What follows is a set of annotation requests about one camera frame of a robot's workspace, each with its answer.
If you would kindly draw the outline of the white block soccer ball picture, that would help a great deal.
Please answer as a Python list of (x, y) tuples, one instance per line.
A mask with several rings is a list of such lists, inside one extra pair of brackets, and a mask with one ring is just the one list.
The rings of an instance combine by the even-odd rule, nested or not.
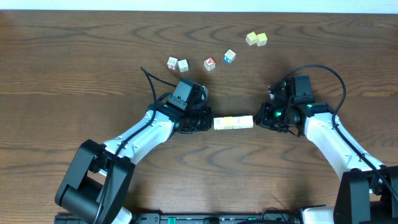
[(214, 118), (213, 119), (214, 130), (224, 129), (224, 118)]

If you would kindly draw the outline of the green edged alphabet block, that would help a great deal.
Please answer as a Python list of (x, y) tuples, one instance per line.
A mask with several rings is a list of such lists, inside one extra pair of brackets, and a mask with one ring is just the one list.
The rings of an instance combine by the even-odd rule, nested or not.
[(232, 116), (223, 118), (224, 129), (233, 129), (234, 128), (234, 118)]

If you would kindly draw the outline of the white block dragonfly picture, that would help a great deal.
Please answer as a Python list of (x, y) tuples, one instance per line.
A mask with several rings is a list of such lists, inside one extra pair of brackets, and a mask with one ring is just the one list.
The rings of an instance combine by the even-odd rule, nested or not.
[(242, 127), (243, 128), (252, 128), (253, 127), (253, 117), (252, 116), (243, 116), (242, 117)]

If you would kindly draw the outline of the white block red edge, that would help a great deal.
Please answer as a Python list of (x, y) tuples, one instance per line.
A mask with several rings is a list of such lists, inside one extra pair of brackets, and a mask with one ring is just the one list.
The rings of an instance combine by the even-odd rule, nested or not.
[(244, 124), (242, 122), (242, 117), (241, 116), (235, 116), (233, 117), (233, 128), (234, 129), (241, 129), (242, 128), (242, 124)]

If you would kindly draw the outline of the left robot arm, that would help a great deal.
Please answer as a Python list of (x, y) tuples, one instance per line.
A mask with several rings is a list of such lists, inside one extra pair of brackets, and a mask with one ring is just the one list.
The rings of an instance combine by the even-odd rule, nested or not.
[(86, 140), (78, 148), (55, 203), (87, 223), (129, 223), (123, 204), (136, 165), (176, 132), (207, 131), (213, 124), (209, 106), (180, 111), (169, 104), (151, 104), (144, 117), (126, 132), (98, 144)]

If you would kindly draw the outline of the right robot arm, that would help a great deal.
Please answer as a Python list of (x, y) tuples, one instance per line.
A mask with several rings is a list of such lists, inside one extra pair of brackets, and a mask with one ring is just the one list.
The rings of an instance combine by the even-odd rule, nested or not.
[(301, 208), (301, 223), (397, 223), (397, 167), (385, 166), (340, 123), (327, 103), (262, 104), (256, 125), (289, 133), (293, 127), (325, 156), (340, 187), (333, 206)]

